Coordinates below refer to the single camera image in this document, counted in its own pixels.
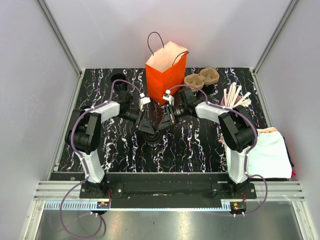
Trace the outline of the orange paper bag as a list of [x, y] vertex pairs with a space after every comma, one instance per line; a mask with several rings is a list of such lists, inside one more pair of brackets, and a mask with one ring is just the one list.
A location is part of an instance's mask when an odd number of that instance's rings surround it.
[[162, 44], [145, 63], [147, 94], [155, 102], [164, 105], [166, 90], [175, 93], [176, 85], [184, 83], [188, 50], [172, 41]]

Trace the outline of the single black cup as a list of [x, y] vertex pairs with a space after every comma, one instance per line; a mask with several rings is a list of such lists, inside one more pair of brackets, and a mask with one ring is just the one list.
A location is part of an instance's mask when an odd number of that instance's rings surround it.
[[146, 141], [146, 143], [148, 144], [148, 146], [150, 146], [151, 148], [156, 148], [159, 144], [160, 144], [160, 141], [157, 140], [157, 141]]

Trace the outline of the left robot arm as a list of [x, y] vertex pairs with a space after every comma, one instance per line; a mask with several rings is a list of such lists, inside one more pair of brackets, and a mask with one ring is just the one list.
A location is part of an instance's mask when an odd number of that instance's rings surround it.
[[115, 100], [72, 111], [65, 142], [78, 156], [84, 169], [84, 180], [81, 183], [84, 190], [97, 198], [103, 198], [108, 193], [107, 177], [98, 155], [102, 123], [119, 117], [134, 123], [134, 126], [148, 137], [156, 135], [156, 128], [151, 125], [144, 110], [144, 106], [151, 102], [150, 98], [141, 93], [137, 109], [131, 107], [131, 100], [132, 95], [121, 90]]

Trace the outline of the stack of black cups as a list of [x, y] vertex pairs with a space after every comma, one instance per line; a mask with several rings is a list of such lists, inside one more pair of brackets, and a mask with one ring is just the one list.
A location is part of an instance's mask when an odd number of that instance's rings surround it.
[[128, 90], [126, 76], [123, 73], [115, 73], [114, 75], [112, 75], [110, 81], [113, 84], [113, 89], [117, 93], [119, 93], [120, 91], [126, 92]]

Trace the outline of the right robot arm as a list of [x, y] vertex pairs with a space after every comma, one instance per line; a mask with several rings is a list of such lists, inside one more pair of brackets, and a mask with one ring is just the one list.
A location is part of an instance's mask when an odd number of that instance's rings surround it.
[[179, 91], [181, 104], [174, 106], [174, 97], [168, 89], [163, 99], [168, 103], [165, 105], [164, 114], [158, 125], [158, 129], [164, 130], [176, 124], [180, 118], [193, 116], [198, 119], [206, 119], [218, 123], [221, 128], [226, 149], [229, 153], [231, 166], [228, 167], [230, 180], [227, 184], [228, 195], [239, 198], [244, 194], [245, 188], [250, 183], [251, 175], [247, 171], [247, 163], [250, 151], [258, 142], [258, 130], [244, 106], [226, 107], [213, 104], [204, 95], [204, 100], [196, 98], [192, 89], [185, 85]]

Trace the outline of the single black lid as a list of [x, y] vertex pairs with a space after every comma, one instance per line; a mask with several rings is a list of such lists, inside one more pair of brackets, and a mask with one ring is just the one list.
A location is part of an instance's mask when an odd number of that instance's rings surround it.
[[160, 141], [161, 131], [157, 127], [153, 127], [153, 133], [145, 132], [143, 137], [145, 141]]

